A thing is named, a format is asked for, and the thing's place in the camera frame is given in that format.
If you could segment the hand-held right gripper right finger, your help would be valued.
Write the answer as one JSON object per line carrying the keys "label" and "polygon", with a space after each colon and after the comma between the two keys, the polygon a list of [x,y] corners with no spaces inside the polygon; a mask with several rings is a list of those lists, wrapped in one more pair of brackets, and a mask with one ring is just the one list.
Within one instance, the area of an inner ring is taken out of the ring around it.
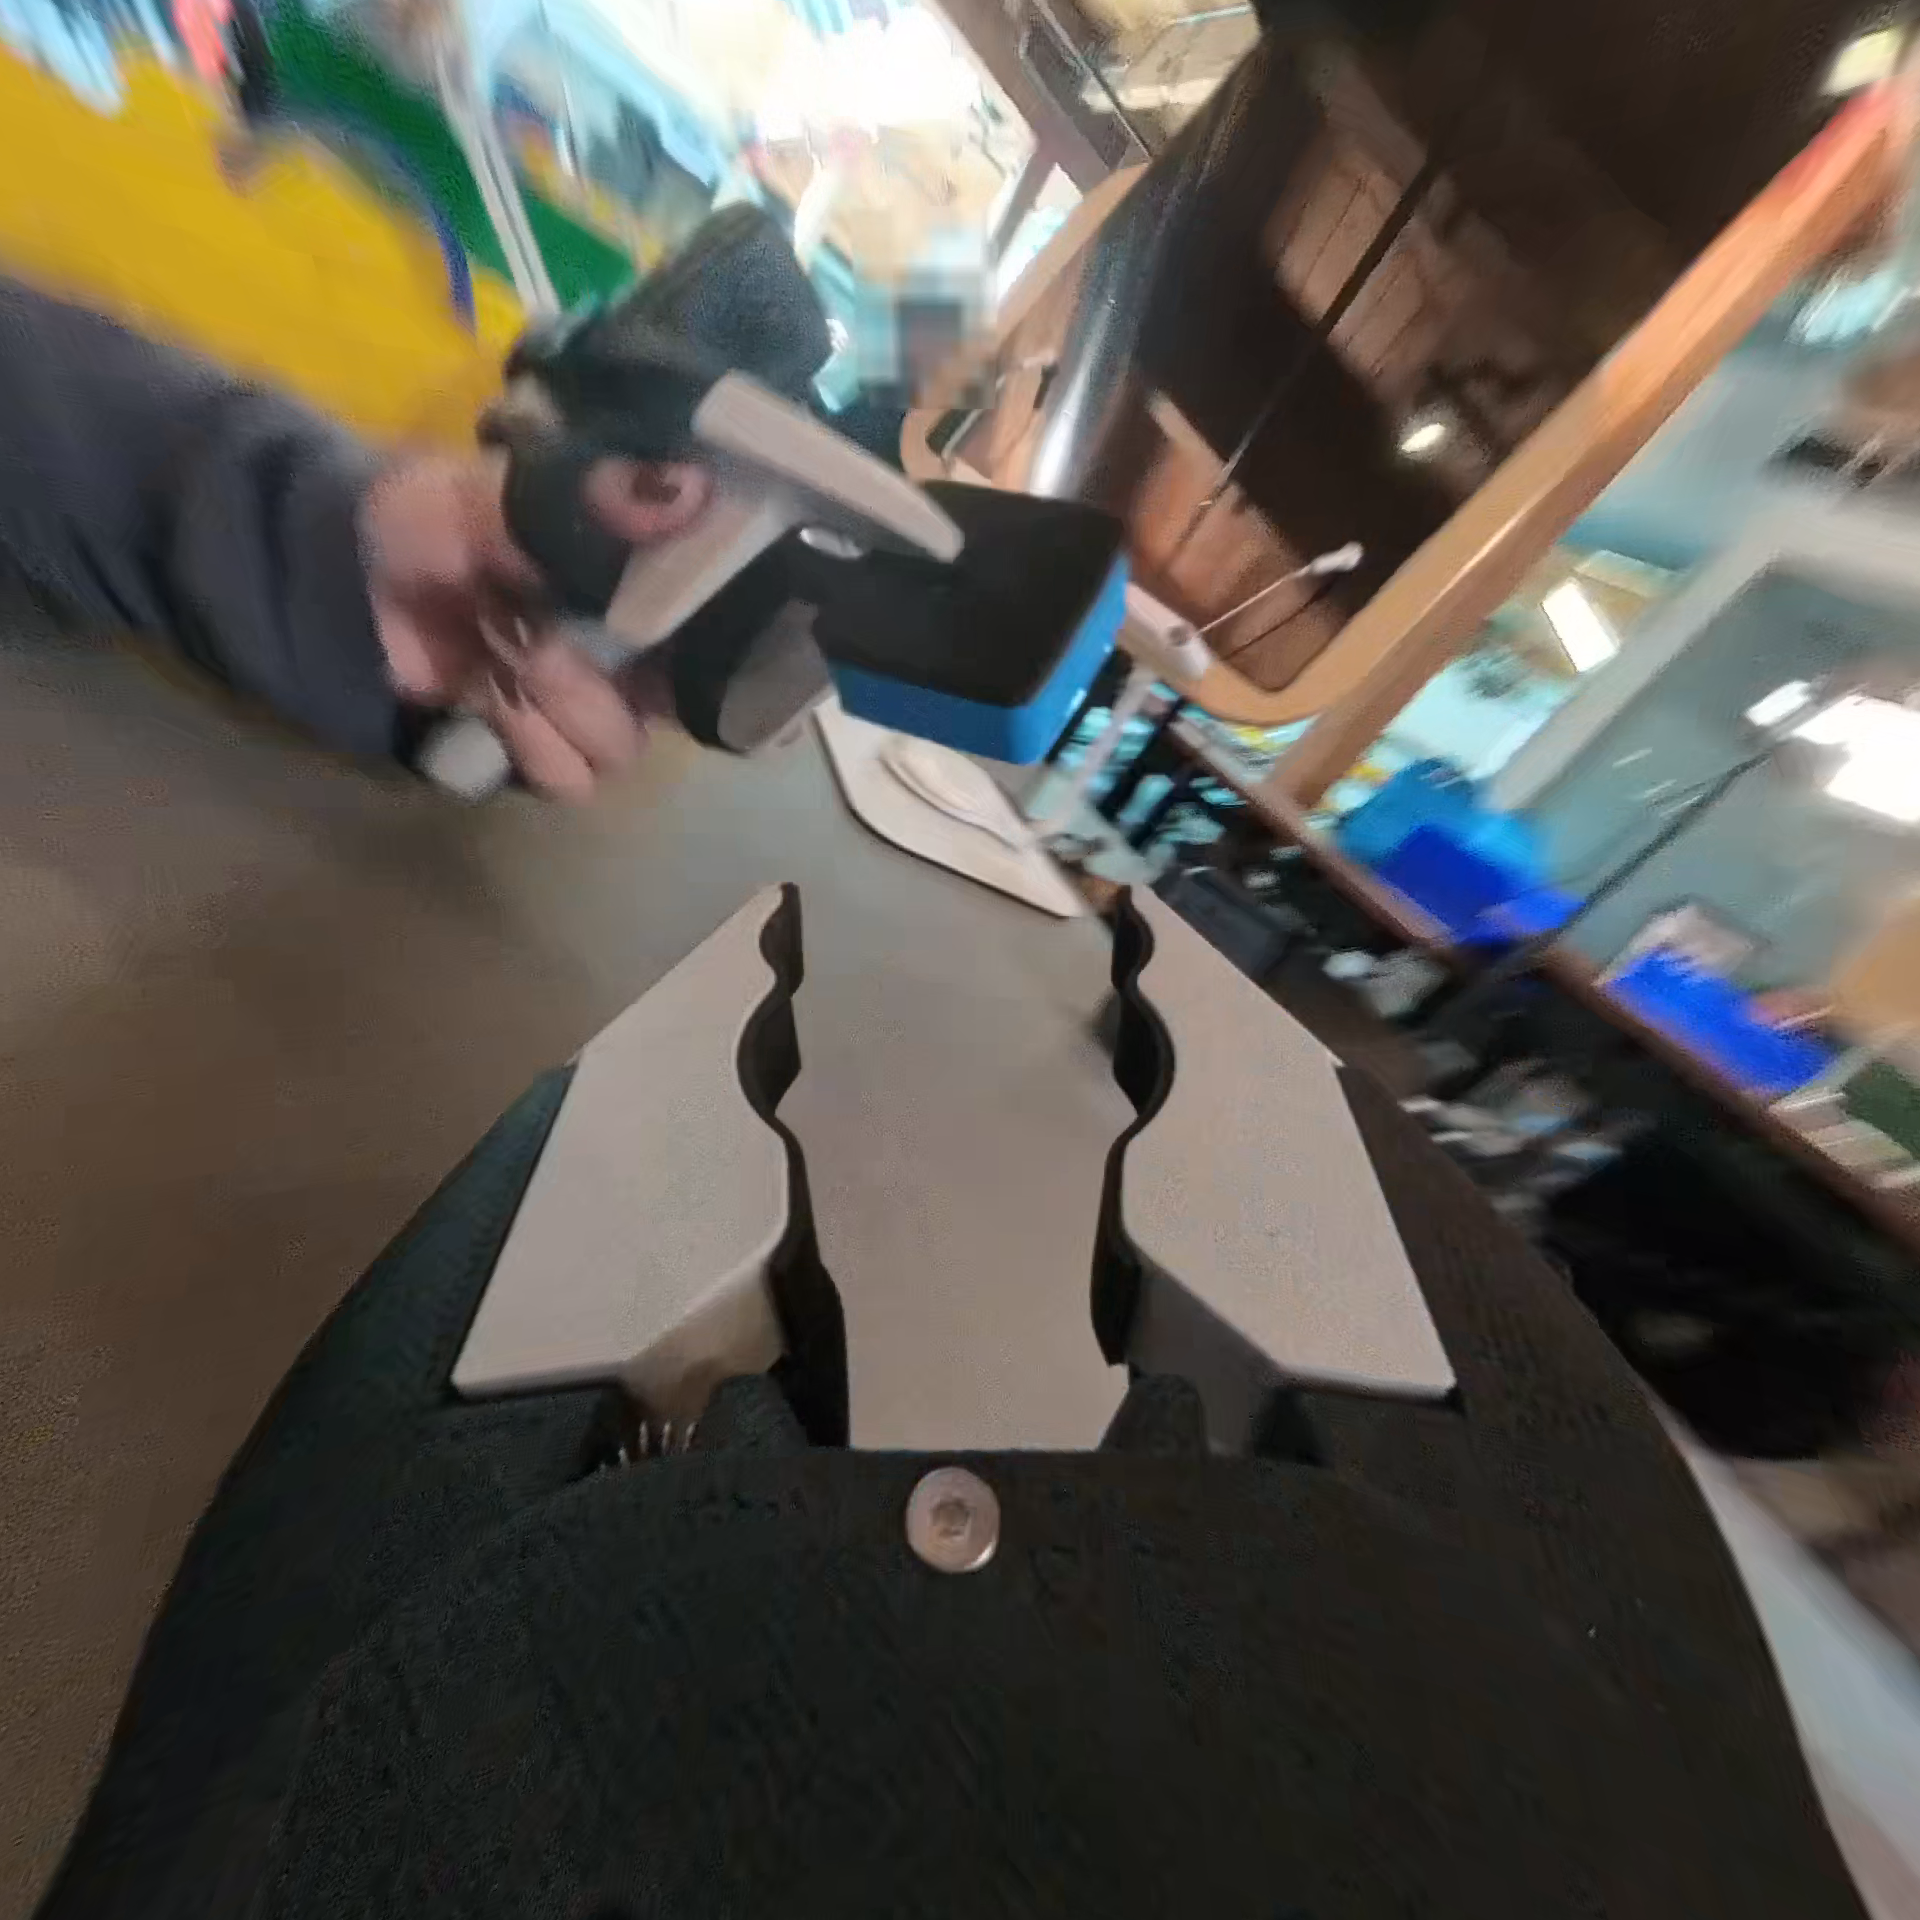
{"label": "hand-held right gripper right finger", "polygon": [[1160,895],[1125,891],[1111,925],[1133,1120],[1095,1218],[1103,1356],[1188,1384],[1213,1454],[1312,1454],[1314,1394],[1449,1405],[1338,1055]]}

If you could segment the yellow plastic bin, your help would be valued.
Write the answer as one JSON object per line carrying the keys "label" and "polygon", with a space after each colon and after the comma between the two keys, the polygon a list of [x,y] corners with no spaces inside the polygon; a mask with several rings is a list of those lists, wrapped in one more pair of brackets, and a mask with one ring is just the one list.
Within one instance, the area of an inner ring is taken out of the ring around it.
{"label": "yellow plastic bin", "polygon": [[2,268],[402,448],[473,440],[522,322],[425,215],[147,56],[104,110],[4,51]]}

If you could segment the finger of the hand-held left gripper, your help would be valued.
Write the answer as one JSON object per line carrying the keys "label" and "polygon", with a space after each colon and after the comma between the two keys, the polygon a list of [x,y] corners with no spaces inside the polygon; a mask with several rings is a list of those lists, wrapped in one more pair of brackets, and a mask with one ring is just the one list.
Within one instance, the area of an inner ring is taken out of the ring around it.
{"label": "finger of the hand-held left gripper", "polygon": [[954,563],[965,534],[921,486],[740,373],[698,399],[648,399],[632,454],[708,470],[703,515],[676,539],[637,549],[605,610],[608,631],[655,650],[794,533],[823,533],[833,558],[873,549]]}
{"label": "finger of the hand-held left gripper", "polygon": [[665,691],[699,747],[756,754],[833,691],[817,606],[784,579],[733,579],[665,643]]}

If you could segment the small blue plastic bin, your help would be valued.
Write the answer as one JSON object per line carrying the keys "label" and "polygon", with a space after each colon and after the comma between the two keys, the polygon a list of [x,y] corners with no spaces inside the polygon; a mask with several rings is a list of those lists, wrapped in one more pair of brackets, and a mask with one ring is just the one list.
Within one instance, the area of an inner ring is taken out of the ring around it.
{"label": "small blue plastic bin", "polygon": [[1683,951],[1647,948],[1603,975],[1601,988],[1689,1058],[1760,1099],[1809,1088],[1839,1063],[1829,1042],[1765,1019],[1735,980]]}
{"label": "small blue plastic bin", "polygon": [[1552,883],[1531,823],[1485,806],[1480,783],[1444,758],[1400,767],[1338,821],[1332,839],[1461,948],[1544,939],[1587,907]]}

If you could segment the person's left forearm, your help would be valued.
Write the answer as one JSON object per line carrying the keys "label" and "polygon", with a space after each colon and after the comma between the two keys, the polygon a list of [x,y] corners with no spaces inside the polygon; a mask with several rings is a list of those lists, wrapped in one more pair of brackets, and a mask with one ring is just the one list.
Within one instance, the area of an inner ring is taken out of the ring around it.
{"label": "person's left forearm", "polygon": [[298,399],[2,286],[4,610],[137,639],[330,750],[416,731],[356,516],[377,454]]}

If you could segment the wood framed mirror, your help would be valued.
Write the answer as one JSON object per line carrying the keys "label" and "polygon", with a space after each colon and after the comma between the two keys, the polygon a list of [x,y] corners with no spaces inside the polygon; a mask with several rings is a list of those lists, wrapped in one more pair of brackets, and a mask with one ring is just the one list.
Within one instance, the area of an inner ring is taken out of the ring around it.
{"label": "wood framed mirror", "polygon": [[1196,694],[1306,723],[1322,799],[1463,656],[1778,296],[1863,240],[1916,138],[1916,4],[1255,4],[1161,152],[1091,190],[919,384],[954,448],[1100,499],[1180,608],[1359,542],[1353,584],[1231,614]]}

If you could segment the person's left hand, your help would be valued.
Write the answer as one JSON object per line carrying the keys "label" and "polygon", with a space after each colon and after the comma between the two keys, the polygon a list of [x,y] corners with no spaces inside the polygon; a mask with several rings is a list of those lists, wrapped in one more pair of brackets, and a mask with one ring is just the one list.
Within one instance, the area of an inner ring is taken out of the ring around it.
{"label": "person's left hand", "polygon": [[360,549],[391,683],[413,707],[480,723],[552,799],[587,799],[644,744],[634,694],[553,613],[506,512],[504,446],[407,452],[365,491]]}

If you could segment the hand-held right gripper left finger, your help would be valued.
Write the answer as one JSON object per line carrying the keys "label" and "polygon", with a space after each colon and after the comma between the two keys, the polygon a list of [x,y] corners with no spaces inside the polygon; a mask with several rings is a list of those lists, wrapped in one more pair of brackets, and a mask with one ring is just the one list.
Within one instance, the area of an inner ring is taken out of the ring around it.
{"label": "hand-held right gripper left finger", "polygon": [[795,884],[756,891],[576,1055],[451,1366],[461,1400],[615,1388],[689,1432],[773,1375],[849,1443],[849,1323],[780,1108],[800,1078]]}

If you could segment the white mirror stand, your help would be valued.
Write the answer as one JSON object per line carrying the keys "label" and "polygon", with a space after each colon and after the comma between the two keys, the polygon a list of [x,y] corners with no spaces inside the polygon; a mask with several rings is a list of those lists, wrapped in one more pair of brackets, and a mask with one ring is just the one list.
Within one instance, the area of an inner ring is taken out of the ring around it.
{"label": "white mirror stand", "polygon": [[1073,771],[1060,804],[1042,821],[1028,821],[1008,794],[977,760],[975,750],[913,736],[850,715],[835,696],[813,707],[809,720],[823,744],[833,779],[853,816],[880,842],[913,856],[1035,907],[1053,920],[1087,917],[1083,898],[1051,856],[1051,844],[1073,824],[1093,773],[1105,766],[1122,731],[1163,683],[1193,694],[1216,656],[1208,638],[1231,618],[1284,584],[1323,582],[1355,571],[1363,543],[1347,542],[1306,564],[1292,566],[1225,614],[1193,627],[1136,584],[1106,592],[1108,613],[1095,613],[1103,656],[1067,676],[1067,708],[1053,723],[1073,731],[1073,712],[1093,691],[1108,656],[1127,666],[1111,720]]}

